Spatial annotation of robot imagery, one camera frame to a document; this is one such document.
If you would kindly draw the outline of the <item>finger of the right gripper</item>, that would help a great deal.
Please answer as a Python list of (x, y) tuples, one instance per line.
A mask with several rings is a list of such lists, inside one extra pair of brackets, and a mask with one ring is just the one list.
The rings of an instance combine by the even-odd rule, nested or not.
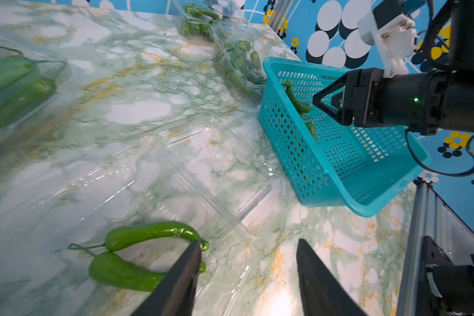
[(319, 109), (341, 109), (346, 87), (347, 75), (342, 75), (326, 88), (313, 96), (312, 104)]
[(350, 108), (335, 108), (332, 105), (326, 103), (313, 104), (316, 108), (322, 110), (329, 117), (333, 118), (338, 124), (342, 126), (352, 126), (354, 121), (353, 112)]

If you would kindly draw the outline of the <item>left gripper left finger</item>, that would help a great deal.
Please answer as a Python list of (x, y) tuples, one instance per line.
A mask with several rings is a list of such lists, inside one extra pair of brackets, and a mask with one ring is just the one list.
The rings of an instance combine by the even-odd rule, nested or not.
[(195, 240), (133, 315), (192, 315), (200, 275), (201, 244)]

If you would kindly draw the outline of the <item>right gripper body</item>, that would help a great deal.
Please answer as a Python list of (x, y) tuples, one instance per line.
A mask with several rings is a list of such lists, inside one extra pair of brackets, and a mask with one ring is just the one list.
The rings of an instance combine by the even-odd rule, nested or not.
[(369, 68), (341, 77), (341, 124), (363, 128), (405, 126), (433, 136), (441, 127), (442, 104), (450, 76), (442, 71), (385, 78)]

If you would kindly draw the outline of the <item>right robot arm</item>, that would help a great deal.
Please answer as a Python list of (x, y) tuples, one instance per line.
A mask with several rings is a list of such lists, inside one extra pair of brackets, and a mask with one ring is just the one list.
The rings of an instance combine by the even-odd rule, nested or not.
[(410, 15), (421, 1), (383, 1), (359, 22), (383, 68), (347, 72), (313, 96), (343, 126), (405, 126), (424, 136), (438, 129), (474, 132), (474, 1), (428, 1), (422, 45)]

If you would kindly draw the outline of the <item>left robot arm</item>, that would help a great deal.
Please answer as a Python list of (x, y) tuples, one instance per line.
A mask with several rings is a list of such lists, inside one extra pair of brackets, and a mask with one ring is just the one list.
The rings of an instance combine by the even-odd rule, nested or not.
[[(417, 299), (429, 303), (417, 306), (417, 315), (474, 314), (474, 253), (471, 259), (471, 265), (420, 262)], [(305, 315), (364, 315), (304, 239), (298, 242), (296, 261)], [(200, 243), (193, 241), (133, 315), (191, 315), (200, 263)]]

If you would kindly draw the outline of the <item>teal plastic basket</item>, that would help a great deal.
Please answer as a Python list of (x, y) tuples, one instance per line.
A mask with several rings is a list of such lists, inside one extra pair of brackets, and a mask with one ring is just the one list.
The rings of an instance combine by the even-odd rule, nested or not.
[(346, 206), (372, 217), (431, 162), (402, 126), (363, 129), (342, 126), (317, 108), (297, 112), (285, 82), (297, 100), (310, 102), (343, 69), (277, 57), (266, 58), (263, 68), (267, 84), (259, 120), (304, 205)]

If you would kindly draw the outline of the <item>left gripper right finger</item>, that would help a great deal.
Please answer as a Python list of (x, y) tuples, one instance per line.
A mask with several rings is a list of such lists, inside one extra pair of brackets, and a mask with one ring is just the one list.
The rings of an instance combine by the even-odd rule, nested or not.
[(304, 315), (365, 315), (304, 239), (296, 251)]

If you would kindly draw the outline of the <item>green pepper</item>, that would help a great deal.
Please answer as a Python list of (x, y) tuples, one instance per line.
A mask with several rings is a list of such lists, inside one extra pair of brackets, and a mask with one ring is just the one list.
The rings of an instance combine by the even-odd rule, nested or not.
[(178, 222), (166, 221), (138, 226), (120, 226), (111, 230), (105, 237), (104, 243), (95, 246), (80, 246), (70, 244), (70, 250), (90, 250), (105, 247), (109, 251), (120, 251), (135, 244), (158, 238), (180, 238), (192, 242), (198, 240), (201, 251), (209, 250), (209, 242), (204, 240), (196, 229)]
[(106, 286), (153, 292), (167, 276), (123, 260), (117, 254), (104, 252), (93, 258), (88, 268), (89, 276)]

